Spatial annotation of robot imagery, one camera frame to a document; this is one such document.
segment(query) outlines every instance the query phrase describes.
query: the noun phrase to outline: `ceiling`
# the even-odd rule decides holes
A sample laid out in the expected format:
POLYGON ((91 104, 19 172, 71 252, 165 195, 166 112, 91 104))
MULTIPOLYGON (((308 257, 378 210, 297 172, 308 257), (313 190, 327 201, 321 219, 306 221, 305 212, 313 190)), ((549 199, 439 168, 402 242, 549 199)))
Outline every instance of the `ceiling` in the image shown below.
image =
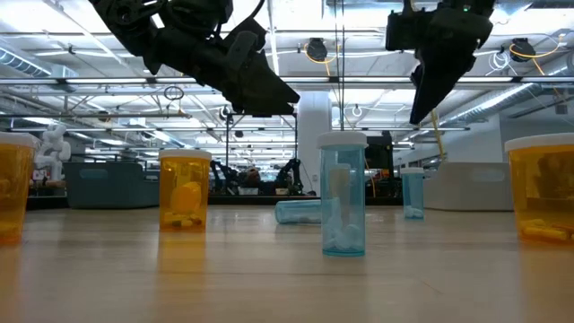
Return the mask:
MULTIPOLYGON (((93 10, 88 0, 61 0, 59 4, 65 14, 75 22, 66 18, 63 14, 54 10, 46 2, 49 0, 4 0, 0 3, 0 38, 14 48, 22 50, 30 57, 36 57, 48 64, 58 64, 69 67, 81 77, 120 77, 120 76, 146 76, 149 75, 140 57, 132 57, 125 51, 122 45, 109 32, 106 25, 93 10), (83 30, 91 33, 103 46, 108 48, 117 57, 121 57, 120 64, 114 57, 102 50, 101 46, 87 37, 83 30), (74 55, 68 52, 72 48, 74 55)), ((304 54, 297 53, 309 38, 320 37, 325 40, 326 47, 331 53, 335 52, 336 44, 341 45, 343 35, 341 27, 345 26, 344 45, 349 58, 344 60, 346 75, 409 75, 417 66, 417 61, 409 53, 388 53, 384 51, 385 27, 387 15, 390 13, 389 6, 359 6, 350 7, 344 18, 334 17, 329 10, 324 10, 322 0, 268 0, 272 1, 272 11, 269 12, 265 4, 256 19, 266 29, 270 29, 270 13, 273 17, 276 37, 276 53, 278 65, 274 64, 274 53, 271 45, 271 35, 267 34, 265 52, 268 55, 269 65, 281 76, 326 76, 327 69, 331 75, 337 75, 336 64, 328 66, 315 64, 308 60, 304 54), (335 36, 335 22, 338 32, 335 36)), ((230 22, 223 26, 223 31, 230 31, 245 19, 255 8, 258 0, 235 1, 235 11, 230 22)), ((433 1, 427 4, 429 9, 434 6, 433 1)), ((545 53, 555 50, 557 43, 560 46, 547 57, 539 59, 544 66, 546 63, 564 55, 569 51, 573 43, 574 33, 574 10, 573 9, 528 9, 519 10, 508 16, 503 10, 497 9, 491 20, 495 23, 494 31, 488 42, 478 53, 490 52, 500 49, 500 46, 510 44, 515 37, 527 37, 537 53, 545 53)), ((504 63, 504 57, 498 56, 499 64, 504 68, 493 68, 494 54, 480 55, 477 57, 474 68, 467 75, 514 75, 528 74, 535 70, 532 61, 527 63, 510 62, 504 63)), ((3 77, 23 77, 25 75, 5 66, 0 66, 0 75, 3 77)), ((162 76, 179 76, 179 72, 168 67, 160 71, 162 76)), ((83 89, 96 90, 95 86, 83 87, 83 89)), ((20 93, 28 93, 34 96, 34 91, 24 87, 12 87, 12 90, 20 93)), ((162 93, 163 88, 158 88, 157 98, 152 95, 125 95, 125 96, 96 96, 88 102, 81 102, 83 96, 68 96, 68 104, 75 105, 78 102, 76 113, 87 113, 98 110, 108 110, 111 113, 166 113, 170 106, 170 112, 178 110, 186 113, 189 118, 147 118, 145 125, 148 127, 222 127, 219 119, 221 108, 229 104, 219 94, 187 95, 183 100, 170 102, 162 93)), ((441 103, 438 112, 446 116, 449 112, 464 103, 484 93, 483 90, 456 90, 441 103)), ((331 93, 334 107, 338 106, 335 93, 331 93)), ((413 89, 347 89, 345 90, 345 116, 351 127, 404 126, 409 118, 410 107, 414 97, 413 89), (361 114, 353 114, 353 108, 359 105, 361 114)), ((46 104, 62 109, 64 96, 38 96, 36 99, 46 104)), ((101 127, 98 121, 91 120, 90 125, 101 127)), ((286 120, 274 118, 244 118, 236 127, 288 127, 286 120)), ((174 132, 173 138, 183 144, 207 146, 217 144, 217 140, 207 133, 197 132, 174 132)), ((216 131, 215 136, 223 136, 225 133, 216 131)), ((125 138, 131 143, 139 143, 136 135, 125 138)), ((293 141, 294 133, 290 130, 270 131, 266 133, 255 132, 245 134, 241 140, 251 141, 293 141)), ((280 155, 285 155, 290 149, 282 149, 280 155)))

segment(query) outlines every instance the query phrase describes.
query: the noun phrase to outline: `wall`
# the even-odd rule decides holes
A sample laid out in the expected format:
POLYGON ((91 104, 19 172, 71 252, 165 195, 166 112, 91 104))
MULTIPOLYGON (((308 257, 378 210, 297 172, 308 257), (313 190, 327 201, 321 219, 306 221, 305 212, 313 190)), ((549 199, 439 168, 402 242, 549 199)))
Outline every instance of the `wall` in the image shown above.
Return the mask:
POLYGON ((445 139, 449 162, 504 162, 500 117, 471 125, 469 132, 445 139))
MULTIPOLYGON (((503 162, 500 117, 470 125, 465 132, 447 132, 442 136, 449 162, 503 162)), ((414 162, 439 155, 437 144, 417 144, 414 151, 395 154, 396 164, 414 162)))

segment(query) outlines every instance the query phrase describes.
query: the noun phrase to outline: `black cable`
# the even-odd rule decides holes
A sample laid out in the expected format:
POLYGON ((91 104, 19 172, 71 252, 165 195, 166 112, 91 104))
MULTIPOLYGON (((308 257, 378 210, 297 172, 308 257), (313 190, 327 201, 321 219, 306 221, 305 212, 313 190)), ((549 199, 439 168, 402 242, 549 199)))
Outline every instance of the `black cable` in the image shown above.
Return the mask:
POLYGON ((341 14, 343 15, 343 97, 341 98, 341 130, 344 131, 344 53, 345 53, 345 38, 344 38, 344 1, 341 3, 341 14))
POLYGON ((255 16, 257 16, 257 14, 259 13, 259 11, 261 10, 261 8, 263 8, 263 4, 265 3, 265 0, 259 0, 259 4, 257 5, 257 7, 255 8, 255 10, 253 11, 253 13, 251 13, 249 15, 249 18, 254 18, 255 16))
POLYGON ((342 98, 341 95, 341 68, 339 67, 339 26, 337 24, 337 0, 335 0, 335 47, 336 47, 336 58, 337 58, 337 88, 339 89, 339 109, 343 110, 343 102, 340 100, 342 98))

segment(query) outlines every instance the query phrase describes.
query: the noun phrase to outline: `white bottle cap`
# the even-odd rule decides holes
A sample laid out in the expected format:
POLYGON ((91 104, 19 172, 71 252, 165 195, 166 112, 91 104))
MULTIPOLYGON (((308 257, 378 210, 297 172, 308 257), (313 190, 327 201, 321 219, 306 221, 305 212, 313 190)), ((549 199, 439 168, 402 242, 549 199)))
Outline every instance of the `white bottle cap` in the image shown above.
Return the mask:
POLYGON ((331 145, 358 145, 366 148, 368 146, 367 136, 355 131, 334 131, 317 138, 317 148, 321 149, 331 145))
POLYGON ((504 144, 506 152, 532 147, 545 147, 557 145, 574 145, 574 133, 553 135, 532 135, 513 139, 504 144))

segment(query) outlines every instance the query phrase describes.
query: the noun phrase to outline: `metal frame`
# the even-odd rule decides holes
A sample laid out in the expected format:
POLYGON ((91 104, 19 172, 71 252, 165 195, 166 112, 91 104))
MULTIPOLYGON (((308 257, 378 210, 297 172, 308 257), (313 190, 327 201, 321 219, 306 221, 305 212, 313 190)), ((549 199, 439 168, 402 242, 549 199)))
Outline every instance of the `metal frame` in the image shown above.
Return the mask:
MULTIPOLYGON (((226 116, 226 121, 225 121, 225 166, 229 167, 230 166, 230 131, 235 129, 235 130, 242 130, 244 128, 236 128, 235 126, 241 122, 241 120, 243 120, 243 118, 245 116, 251 116, 251 115, 246 115, 246 114, 238 114, 238 113, 229 113, 226 116), (240 116, 239 120, 237 122, 235 122, 231 127, 230 127, 230 120, 233 118, 233 116, 240 116)), ((292 116, 295 118, 295 127, 293 127, 292 125, 289 125, 289 127, 287 128, 283 128, 282 130, 276 130, 277 128, 274 127, 270 127, 270 128, 266 128, 266 127, 260 127, 254 131, 294 131, 295 132, 295 154, 294 157, 298 158, 298 150, 299 150, 299 120, 298 120, 298 114, 297 113, 292 113, 292 114, 281 114, 281 115, 271 115, 272 116, 279 116, 281 118, 283 118, 283 116, 292 116)))
MULTIPOLYGON (((407 84, 413 88, 408 76, 282 76, 288 84, 332 84, 344 80, 345 84, 382 85, 407 84)), ((457 84, 502 84, 518 83, 573 83, 573 76, 463 76, 457 84)), ((107 78, 0 78, 2 85, 103 85, 103 84, 197 84, 193 77, 107 77, 107 78)))

